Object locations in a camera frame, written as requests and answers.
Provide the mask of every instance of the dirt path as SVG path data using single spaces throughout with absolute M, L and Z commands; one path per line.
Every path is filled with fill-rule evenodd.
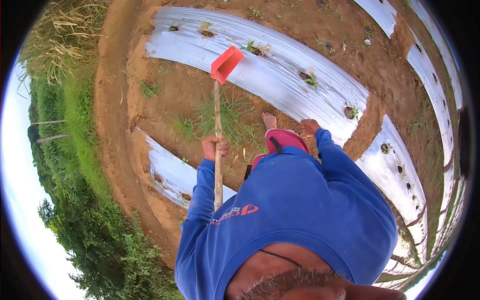
M 151 187 L 147 174 L 148 148 L 133 129 L 140 127 L 177 157 L 184 157 L 190 165 L 197 167 L 202 159 L 200 143 L 178 134 L 174 121 L 195 117 L 199 104 L 204 102 L 204 95 L 208 98 L 213 82 L 209 74 L 196 68 L 144 57 L 144 42 L 153 29 L 152 15 L 162 5 L 204 8 L 249 18 L 328 57 L 370 92 L 359 127 L 345 144 L 346 153 L 354 160 L 359 158 L 380 131 L 383 114 L 387 113 L 419 171 L 427 203 L 441 202 L 443 177 L 439 176 L 442 170 L 439 170 L 437 161 L 440 159 L 441 168 L 440 134 L 431 104 L 425 101 L 425 90 L 405 58 L 412 37 L 402 14 L 392 40 L 389 40 L 375 21 L 352 0 L 325 3 L 318 5 L 317 1 L 290 0 L 260 3 L 238 0 L 221 4 L 213 0 L 112 1 L 104 28 L 104 35 L 108 38 L 103 37 L 99 42 L 100 58 L 95 82 L 95 118 L 103 143 L 104 166 L 116 198 L 127 213 L 139 212 L 145 231 L 159 244 L 169 267 L 174 266 L 181 234 L 179 224 L 186 211 L 162 198 Z M 249 6 L 259 10 L 260 16 L 253 16 Z M 367 32 L 372 35 L 371 47 L 363 42 Z M 335 51 L 329 51 L 325 43 Z M 343 43 L 347 46 L 345 52 L 342 51 Z M 145 99 L 139 80 L 159 84 L 161 92 L 157 97 Z M 227 95 L 231 95 L 233 85 L 227 83 L 225 87 Z M 294 120 L 259 97 L 240 88 L 236 88 L 233 95 L 235 98 L 244 97 L 242 103 L 248 108 L 240 117 L 241 124 L 261 123 L 261 112 L 268 110 L 277 115 L 279 128 L 300 132 Z M 430 124 L 432 130 L 413 134 L 411 125 L 420 116 L 424 116 L 423 122 Z M 257 135 L 264 133 L 261 126 L 255 130 Z M 315 155 L 314 140 L 308 140 L 308 146 Z M 259 152 L 248 143 L 241 143 L 232 152 L 226 161 L 224 180 L 227 186 L 237 190 L 243 182 L 246 165 Z M 436 228 L 430 227 L 429 223 L 429 233 L 434 235 Z

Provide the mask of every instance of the bamboo handle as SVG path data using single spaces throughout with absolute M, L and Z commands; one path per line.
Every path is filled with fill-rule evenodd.
M 215 136 L 222 138 L 222 121 L 220 118 L 220 92 L 218 90 L 218 81 L 214 84 L 215 97 Z M 223 204 L 223 174 L 222 174 L 222 155 L 218 149 L 219 144 L 215 145 L 215 211 Z

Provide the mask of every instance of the hand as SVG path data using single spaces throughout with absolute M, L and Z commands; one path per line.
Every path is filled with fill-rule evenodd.
M 305 119 L 300 121 L 301 124 L 301 131 L 306 137 L 315 136 L 315 132 L 319 130 L 321 127 L 318 125 L 317 121 L 314 119 Z
M 204 149 L 205 159 L 215 162 L 215 143 L 218 143 L 218 149 L 222 156 L 227 156 L 228 151 L 230 150 L 230 145 L 225 139 L 225 136 L 222 136 L 222 139 L 217 139 L 214 135 L 207 136 L 202 141 L 202 148 Z

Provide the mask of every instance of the blue sleeve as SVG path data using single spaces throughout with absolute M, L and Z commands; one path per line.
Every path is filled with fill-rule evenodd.
M 342 147 L 332 141 L 331 133 L 326 129 L 318 129 L 315 133 L 318 147 L 318 158 L 322 160 L 322 169 L 327 182 L 339 181 L 346 184 L 356 183 L 380 199 L 382 194 L 363 171 L 345 154 Z
M 215 163 L 203 159 L 197 169 L 197 184 L 193 187 L 187 218 L 180 225 L 180 237 L 175 269 L 192 258 L 195 243 L 203 229 L 212 221 L 214 208 Z

